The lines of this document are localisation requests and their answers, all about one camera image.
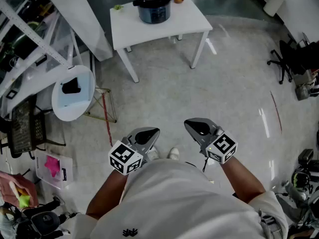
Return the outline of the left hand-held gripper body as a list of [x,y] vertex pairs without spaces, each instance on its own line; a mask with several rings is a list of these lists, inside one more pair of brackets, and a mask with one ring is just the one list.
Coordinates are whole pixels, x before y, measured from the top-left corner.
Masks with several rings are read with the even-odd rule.
[[147,163],[150,137],[135,134],[118,140],[108,153],[109,164],[122,175],[129,175]]

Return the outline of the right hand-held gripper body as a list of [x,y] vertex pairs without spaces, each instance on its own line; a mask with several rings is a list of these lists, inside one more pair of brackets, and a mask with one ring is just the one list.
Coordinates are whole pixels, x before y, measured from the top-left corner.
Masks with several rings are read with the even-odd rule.
[[220,164],[226,163],[237,151],[237,141],[229,131],[219,130],[218,135],[213,136],[204,149],[206,157],[218,161]]

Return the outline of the dark blue pressure cooker pot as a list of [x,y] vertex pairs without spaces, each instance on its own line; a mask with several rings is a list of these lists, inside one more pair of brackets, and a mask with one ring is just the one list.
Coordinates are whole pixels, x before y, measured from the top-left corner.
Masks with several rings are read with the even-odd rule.
[[138,8],[140,19],[149,24],[157,24],[165,22],[170,18],[170,3],[165,6],[158,8],[143,8],[136,6]]

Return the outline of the person's right forearm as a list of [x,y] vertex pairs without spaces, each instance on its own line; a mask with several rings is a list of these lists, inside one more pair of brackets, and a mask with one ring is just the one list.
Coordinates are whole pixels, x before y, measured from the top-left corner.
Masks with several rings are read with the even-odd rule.
[[249,203],[266,192],[262,183],[234,156],[220,166],[241,201]]

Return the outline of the person's right white shoe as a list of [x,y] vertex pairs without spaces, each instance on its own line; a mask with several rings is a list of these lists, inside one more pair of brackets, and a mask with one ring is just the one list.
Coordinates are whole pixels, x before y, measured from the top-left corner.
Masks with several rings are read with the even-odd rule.
[[176,147],[172,148],[168,154],[168,159],[179,161],[179,157],[179,150]]

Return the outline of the clear plastic lidded box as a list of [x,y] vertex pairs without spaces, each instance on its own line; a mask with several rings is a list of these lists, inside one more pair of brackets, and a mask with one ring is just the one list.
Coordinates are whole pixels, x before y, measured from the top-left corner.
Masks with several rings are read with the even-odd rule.
[[[55,177],[52,177],[50,171],[44,166],[48,155],[57,158],[60,162],[60,172],[57,173]],[[39,179],[57,189],[63,189],[73,182],[72,158],[48,153],[41,150],[36,150],[34,156],[35,171]]]

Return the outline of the round white side table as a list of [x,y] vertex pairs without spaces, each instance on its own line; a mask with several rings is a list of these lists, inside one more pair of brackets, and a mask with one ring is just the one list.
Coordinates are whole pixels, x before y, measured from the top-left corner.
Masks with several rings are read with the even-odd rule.
[[[73,104],[67,107],[58,107],[58,87],[60,83],[69,77],[76,77],[78,74],[89,72],[91,75],[91,88],[89,91],[89,100],[83,103]],[[93,72],[84,65],[76,65],[68,69],[66,76],[58,80],[52,92],[52,109],[55,115],[62,121],[73,121],[80,116],[85,115],[94,119],[104,120],[107,122],[116,123],[117,117],[114,108],[112,92],[107,88],[100,88],[96,85],[96,80]],[[92,114],[91,109],[95,104],[98,104],[105,112],[104,117]]]

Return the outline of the black cloth pouch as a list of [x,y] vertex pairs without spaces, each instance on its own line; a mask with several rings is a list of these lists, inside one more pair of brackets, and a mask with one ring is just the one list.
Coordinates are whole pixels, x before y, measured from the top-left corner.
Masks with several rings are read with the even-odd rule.
[[67,83],[61,83],[61,85],[62,85],[62,92],[64,94],[76,94],[81,91],[81,88],[78,85],[77,77],[73,78]]

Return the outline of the grey cloth bag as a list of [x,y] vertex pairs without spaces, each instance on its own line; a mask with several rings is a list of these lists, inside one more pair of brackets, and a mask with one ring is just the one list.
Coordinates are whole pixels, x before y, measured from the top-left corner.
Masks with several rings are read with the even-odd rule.
[[309,88],[311,84],[301,84],[296,86],[295,93],[298,101],[306,100],[310,96],[311,89]]

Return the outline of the black office chair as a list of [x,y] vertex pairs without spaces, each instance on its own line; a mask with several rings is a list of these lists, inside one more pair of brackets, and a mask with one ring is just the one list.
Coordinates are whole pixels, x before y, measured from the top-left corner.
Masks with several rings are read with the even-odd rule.
[[291,82],[293,79],[292,74],[303,75],[306,71],[319,72],[319,41],[309,42],[304,39],[305,46],[298,45],[294,48],[292,44],[296,43],[296,41],[291,35],[289,35],[289,38],[288,42],[280,40],[280,52],[275,49],[270,51],[271,54],[276,55],[278,60],[267,61],[267,65],[276,64],[282,69],[280,85],[283,84],[285,75],[288,76],[288,81]]

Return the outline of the black metal mesh chair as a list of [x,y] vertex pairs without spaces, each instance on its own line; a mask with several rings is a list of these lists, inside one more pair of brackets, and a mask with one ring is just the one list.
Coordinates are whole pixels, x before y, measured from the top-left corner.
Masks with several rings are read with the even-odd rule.
[[12,110],[11,131],[8,143],[12,158],[36,150],[46,142],[44,114],[34,113],[34,101],[28,100]]

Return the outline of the green paper star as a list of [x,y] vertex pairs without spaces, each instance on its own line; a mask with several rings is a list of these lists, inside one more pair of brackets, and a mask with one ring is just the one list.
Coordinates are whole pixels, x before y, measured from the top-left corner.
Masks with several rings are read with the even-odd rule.
[[19,208],[24,209],[29,207],[30,196],[29,195],[20,195],[19,197]]

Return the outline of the pink cloth bag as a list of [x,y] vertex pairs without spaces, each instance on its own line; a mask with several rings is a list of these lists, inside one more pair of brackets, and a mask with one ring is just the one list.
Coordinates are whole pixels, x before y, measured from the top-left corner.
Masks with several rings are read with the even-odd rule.
[[29,208],[39,205],[35,184],[21,174],[8,174],[0,171],[0,193],[3,200],[19,208],[20,195],[29,195]]

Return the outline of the clear plastic storage bin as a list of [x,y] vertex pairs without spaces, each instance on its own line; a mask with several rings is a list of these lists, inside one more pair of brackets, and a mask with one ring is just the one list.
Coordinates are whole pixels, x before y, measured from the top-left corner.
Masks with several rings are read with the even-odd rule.
[[37,69],[43,67],[46,70],[46,72],[54,69],[57,66],[65,66],[67,68],[72,67],[74,50],[72,29],[60,13],[57,14],[57,18],[54,20],[56,22],[54,25],[54,29],[50,31],[50,33],[52,34],[49,38],[49,45],[52,49],[54,49],[56,53],[59,54],[59,58],[62,58],[62,60],[58,61],[57,58],[54,58],[53,55],[50,55],[48,53],[42,55],[35,62],[35,65]]

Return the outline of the white metal shelving rack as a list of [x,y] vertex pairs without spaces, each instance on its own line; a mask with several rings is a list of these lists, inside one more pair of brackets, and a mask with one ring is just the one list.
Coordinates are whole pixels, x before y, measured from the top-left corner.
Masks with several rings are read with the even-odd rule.
[[49,45],[58,13],[51,0],[0,0],[0,116],[9,116],[19,103],[73,68],[73,60],[71,68],[57,66],[48,72],[35,65],[46,53],[62,60]]

